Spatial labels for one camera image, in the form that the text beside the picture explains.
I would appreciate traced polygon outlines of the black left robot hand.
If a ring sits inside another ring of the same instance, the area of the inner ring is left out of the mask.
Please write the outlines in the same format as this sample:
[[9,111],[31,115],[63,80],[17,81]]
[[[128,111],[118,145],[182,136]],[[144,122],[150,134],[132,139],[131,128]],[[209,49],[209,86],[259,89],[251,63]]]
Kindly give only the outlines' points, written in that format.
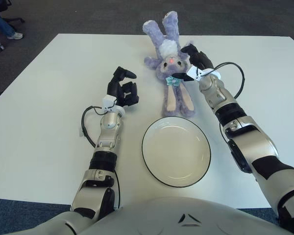
[[136,79],[137,76],[129,70],[117,67],[107,87],[107,94],[115,97],[116,105],[121,107],[131,106],[139,102],[137,84],[127,82],[121,85],[120,82],[125,78]]

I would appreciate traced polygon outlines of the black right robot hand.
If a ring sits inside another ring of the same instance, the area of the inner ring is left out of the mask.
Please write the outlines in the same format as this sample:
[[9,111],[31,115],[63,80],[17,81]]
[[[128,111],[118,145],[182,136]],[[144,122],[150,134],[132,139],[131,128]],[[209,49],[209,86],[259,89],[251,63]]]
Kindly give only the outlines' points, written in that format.
[[205,69],[212,69],[213,64],[211,60],[206,56],[202,51],[198,51],[197,48],[193,44],[189,44],[181,49],[182,53],[186,53],[189,55],[189,62],[192,66],[194,66],[193,71],[194,75],[189,76],[189,72],[180,72],[174,73],[172,77],[176,79],[181,79],[183,81],[199,81],[201,74],[199,70],[203,71]]

